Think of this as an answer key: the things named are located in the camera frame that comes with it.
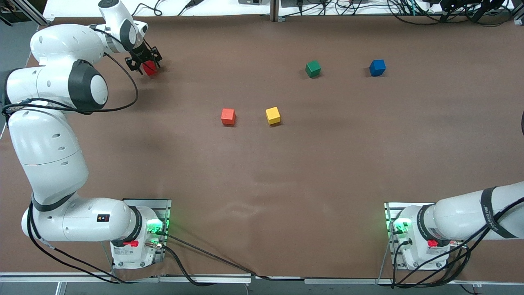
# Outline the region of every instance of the white robot link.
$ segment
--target white robot link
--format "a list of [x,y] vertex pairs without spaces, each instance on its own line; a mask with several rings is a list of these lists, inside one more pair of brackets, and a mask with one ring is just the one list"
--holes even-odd
[[[119,0],[102,0],[99,9],[105,25],[63,24],[36,32],[30,45],[40,66],[4,73],[0,104],[4,112],[8,104],[30,101],[21,109],[10,110],[8,127],[31,184],[32,220],[41,238],[108,240],[116,268],[141,268],[152,263],[156,250],[146,247],[146,242],[158,241],[153,232],[162,229],[163,223],[145,206],[132,207],[110,198],[81,198],[77,190],[88,179],[88,168],[67,122],[67,111],[39,107],[103,108],[107,84],[92,64],[104,53],[133,52],[128,65],[134,70],[142,62],[149,61],[149,67],[158,65],[158,51],[144,44],[146,23],[133,20]],[[21,223],[26,235],[27,218],[28,210]]]
[[[410,270],[446,265],[450,242],[524,238],[524,182],[408,206],[390,229],[405,243],[402,257]],[[483,227],[488,230],[482,237]]]

